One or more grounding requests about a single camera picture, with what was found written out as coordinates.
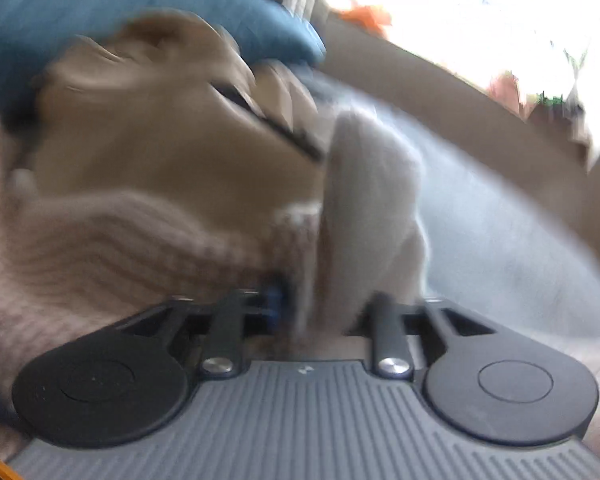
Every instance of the gray ribbed plate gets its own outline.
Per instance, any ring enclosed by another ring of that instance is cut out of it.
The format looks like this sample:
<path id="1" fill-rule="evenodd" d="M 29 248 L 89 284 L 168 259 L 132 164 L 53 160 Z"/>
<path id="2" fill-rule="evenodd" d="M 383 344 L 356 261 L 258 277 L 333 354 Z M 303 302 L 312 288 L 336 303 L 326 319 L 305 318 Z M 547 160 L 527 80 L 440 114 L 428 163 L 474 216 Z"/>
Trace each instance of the gray ribbed plate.
<path id="1" fill-rule="evenodd" d="M 254 362 L 204 383 L 138 442 L 71 450 L 36 440 L 10 465 L 26 480 L 600 479 L 600 460 L 576 439 L 535 449 L 471 440 L 409 383 L 359 362 Z"/>

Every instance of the blue pillow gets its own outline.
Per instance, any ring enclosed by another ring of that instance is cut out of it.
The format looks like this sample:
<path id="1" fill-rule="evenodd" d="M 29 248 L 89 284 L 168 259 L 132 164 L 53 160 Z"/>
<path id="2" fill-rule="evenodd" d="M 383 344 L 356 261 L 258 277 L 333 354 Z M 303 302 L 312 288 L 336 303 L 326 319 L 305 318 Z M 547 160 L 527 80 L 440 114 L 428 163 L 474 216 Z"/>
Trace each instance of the blue pillow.
<path id="1" fill-rule="evenodd" d="M 0 0 L 0 114 L 33 110 L 32 80 L 76 34 L 99 40 L 147 8 L 188 10 L 221 25 L 247 63 L 315 64 L 324 55 L 311 25 L 268 0 Z"/>

